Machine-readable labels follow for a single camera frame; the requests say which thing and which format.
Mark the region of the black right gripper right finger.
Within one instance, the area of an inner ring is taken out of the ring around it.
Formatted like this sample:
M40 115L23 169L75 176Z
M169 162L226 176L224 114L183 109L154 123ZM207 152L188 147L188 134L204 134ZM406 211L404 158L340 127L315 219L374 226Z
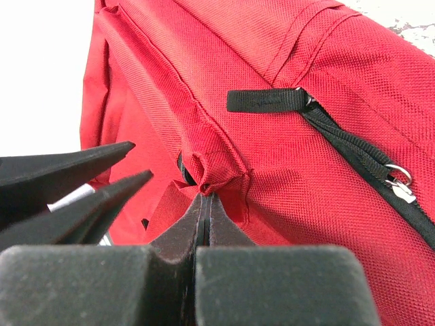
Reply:
M198 325L379 325L363 268L338 246L259 247L216 195L200 197Z

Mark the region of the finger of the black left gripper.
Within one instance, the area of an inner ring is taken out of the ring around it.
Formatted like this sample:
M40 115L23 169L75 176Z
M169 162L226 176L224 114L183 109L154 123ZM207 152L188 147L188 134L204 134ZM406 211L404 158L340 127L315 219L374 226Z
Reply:
M146 170L51 213L14 223L1 232L1 250L17 245L97 245L124 205L152 177Z
M130 141L84 151L1 158L1 220L22 221L110 169L135 147Z

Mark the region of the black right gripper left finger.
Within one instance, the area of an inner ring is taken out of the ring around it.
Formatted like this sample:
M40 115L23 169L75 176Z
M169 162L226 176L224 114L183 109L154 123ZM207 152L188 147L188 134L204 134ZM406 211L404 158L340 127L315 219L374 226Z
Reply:
M2 325L193 325L207 199L151 244L15 246L1 254Z

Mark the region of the red student backpack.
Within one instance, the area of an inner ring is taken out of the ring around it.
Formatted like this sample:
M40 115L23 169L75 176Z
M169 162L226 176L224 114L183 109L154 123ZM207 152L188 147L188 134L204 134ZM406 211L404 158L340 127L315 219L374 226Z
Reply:
M96 1L83 149L154 178L109 229L144 245L217 193L258 245L361 261L383 325L434 324L434 59L337 1Z

